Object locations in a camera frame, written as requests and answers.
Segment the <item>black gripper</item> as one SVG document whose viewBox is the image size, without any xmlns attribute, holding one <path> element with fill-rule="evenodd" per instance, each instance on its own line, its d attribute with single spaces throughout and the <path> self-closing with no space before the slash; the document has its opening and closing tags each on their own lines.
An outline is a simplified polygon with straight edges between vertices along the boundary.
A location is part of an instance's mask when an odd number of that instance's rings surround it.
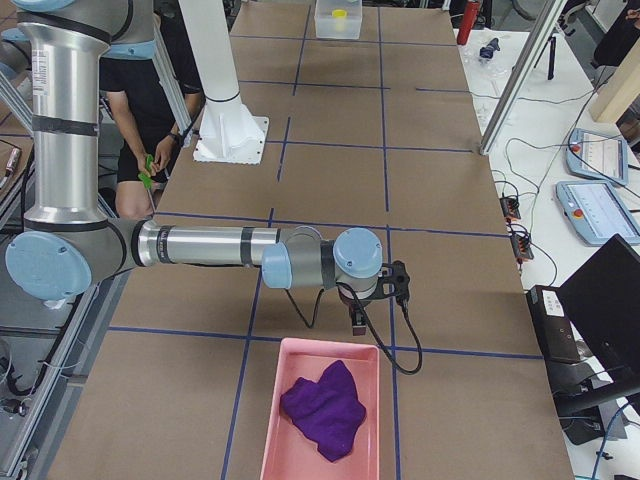
<svg viewBox="0 0 640 480">
<path fill-rule="evenodd" d="M 338 294 L 341 302 L 348 308 L 351 319 L 352 335 L 363 336 L 366 334 L 365 314 L 362 310 L 371 303 L 366 298 L 355 297 L 353 293 L 345 287 L 338 288 Z"/>
</svg>

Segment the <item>person hand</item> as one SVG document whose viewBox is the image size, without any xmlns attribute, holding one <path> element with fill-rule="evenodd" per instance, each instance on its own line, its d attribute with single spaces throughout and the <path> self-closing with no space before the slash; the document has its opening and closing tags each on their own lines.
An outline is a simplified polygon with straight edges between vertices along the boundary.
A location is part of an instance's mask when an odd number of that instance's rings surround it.
<svg viewBox="0 0 640 480">
<path fill-rule="evenodd" d="M 170 136 L 163 138 L 156 146 L 154 161 L 151 163 L 151 175 L 155 176 L 170 162 L 176 143 Z"/>
</svg>

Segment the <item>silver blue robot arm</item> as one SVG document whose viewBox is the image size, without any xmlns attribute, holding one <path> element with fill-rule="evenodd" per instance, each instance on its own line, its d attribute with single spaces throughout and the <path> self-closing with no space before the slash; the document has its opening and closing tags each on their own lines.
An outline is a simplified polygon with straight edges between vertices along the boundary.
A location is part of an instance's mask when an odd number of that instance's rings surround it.
<svg viewBox="0 0 640 480">
<path fill-rule="evenodd" d="M 20 1 L 18 25 L 32 51 L 36 187 L 25 227 L 9 244 L 12 280 L 60 300 L 135 267 L 256 267 L 271 288 L 337 289 L 354 323 L 384 295 L 391 266 L 379 238 L 351 228 L 334 240 L 311 227 L 178 227 L 113 219 L 98 208 L 99 60 L 155 50 L 149 1 Z"/>
</svg>

